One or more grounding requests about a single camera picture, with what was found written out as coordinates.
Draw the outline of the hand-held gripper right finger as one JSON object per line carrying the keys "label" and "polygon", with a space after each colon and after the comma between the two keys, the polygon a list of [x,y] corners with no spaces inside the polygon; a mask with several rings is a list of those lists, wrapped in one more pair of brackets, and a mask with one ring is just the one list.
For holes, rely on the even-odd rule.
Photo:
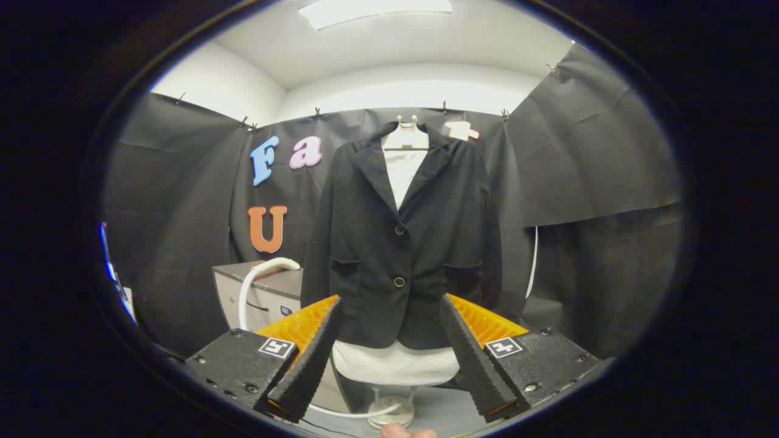
{"label": "hand-held gripper right finger", "polygon": [[612,363],[556,330],[529,330],[453,294],[442,297],[439,318],[463,386],[487,422],[545,406]]}

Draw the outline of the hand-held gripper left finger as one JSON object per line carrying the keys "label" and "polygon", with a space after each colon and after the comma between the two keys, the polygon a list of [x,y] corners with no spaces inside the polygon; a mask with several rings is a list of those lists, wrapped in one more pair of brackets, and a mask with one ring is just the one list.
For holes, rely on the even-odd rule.
{"label": "hand-held gripper left finger", "polygon": [[186,358],[187,370],[228,401],[299,422],[319,388],[343,323],[329,296],[259,331],[234,328]]}

